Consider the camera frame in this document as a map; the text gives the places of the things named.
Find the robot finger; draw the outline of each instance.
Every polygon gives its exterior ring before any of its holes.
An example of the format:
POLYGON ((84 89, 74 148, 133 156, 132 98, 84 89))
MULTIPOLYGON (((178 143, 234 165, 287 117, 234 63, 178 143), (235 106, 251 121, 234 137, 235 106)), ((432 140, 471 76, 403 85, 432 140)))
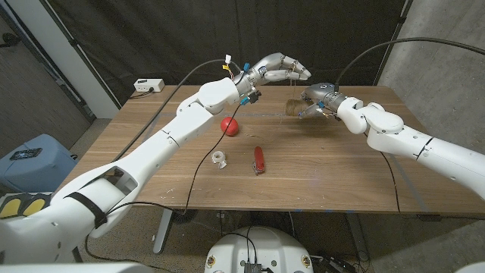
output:
POLYGON ((281 67, 297 72, 298 74, 305 76, 306 79, 311 77, 310 71, 308 71, 302 64, 299 63, 298 60, 295 60, 294 58, 285 56, 285 58, 282 60, 281 67))
POLYGON ((268 71, 264 74, 264 78, 269 81, 279 81, 279 80, 307 80, 308 77, 304 74, 298 74, 292 72, 291 70, 278 70, 278 71, 268 71))

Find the white robotic arm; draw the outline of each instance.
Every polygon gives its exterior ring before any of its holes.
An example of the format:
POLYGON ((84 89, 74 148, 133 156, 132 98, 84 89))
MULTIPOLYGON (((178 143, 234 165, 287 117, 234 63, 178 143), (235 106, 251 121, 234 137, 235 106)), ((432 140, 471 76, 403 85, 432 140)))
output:
POLYGON ((363 106, 361 100, 335 92, 331 83, 310 86, 302 99, 315 102, 302 117, 329 109, 352 133, 369 129, 367 143, 372 149, 414 159, 485 199, 485 155, 407 127, 381 105, 371 102, 363 106))
POLYGON ((306 80, 310 73, 281 53, 263 58, 236 76, 206 83, 182 102, 177 116, 118 161, 81 174, 52 198, 51 205, 29 217, 0 221, 0 264, 52 263, 88 234, 100 237, 126 215, 155 172, 185 143, 203 134, 227 102, 255 102, 257 85, 284 79, 306 80))

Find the electrical outlet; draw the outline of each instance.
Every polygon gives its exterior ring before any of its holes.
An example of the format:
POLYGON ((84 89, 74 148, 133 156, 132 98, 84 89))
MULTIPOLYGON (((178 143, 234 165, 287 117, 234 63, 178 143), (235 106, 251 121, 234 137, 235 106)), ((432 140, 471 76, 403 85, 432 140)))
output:
POLYGON ((137 92, 148 92, 153 88, 153 92, 160 92, 165 83, 162 79, 138 79, 133 84, 137 92))

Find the red ball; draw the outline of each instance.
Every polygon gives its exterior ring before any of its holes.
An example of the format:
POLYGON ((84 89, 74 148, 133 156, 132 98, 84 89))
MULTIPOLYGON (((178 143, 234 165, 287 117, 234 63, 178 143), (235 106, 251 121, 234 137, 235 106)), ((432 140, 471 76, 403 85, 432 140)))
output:
POLYGON ((234 137, 237 132, 239 132, 239 126, 237 125, 237 121, 233 119, 233 121, 230 121, 230 117, 227 117, 222 120, 221 122, 221 130, 226 132, 226 135, 229 137, 234 137))

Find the screw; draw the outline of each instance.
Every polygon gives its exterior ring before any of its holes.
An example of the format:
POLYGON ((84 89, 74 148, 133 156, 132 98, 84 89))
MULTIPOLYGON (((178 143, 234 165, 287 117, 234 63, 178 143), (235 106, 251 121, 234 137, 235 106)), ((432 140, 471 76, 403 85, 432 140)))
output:
POLYGON ((208 267, 212 267, 213 265, 215 265, 215 257, 214 255, 213 256, 210 256, 207 258, 207 265, 208 267))
POLYGON ((302 256, 302 264, 307 268, 311 265, 311 260, 308 256, 302 256))

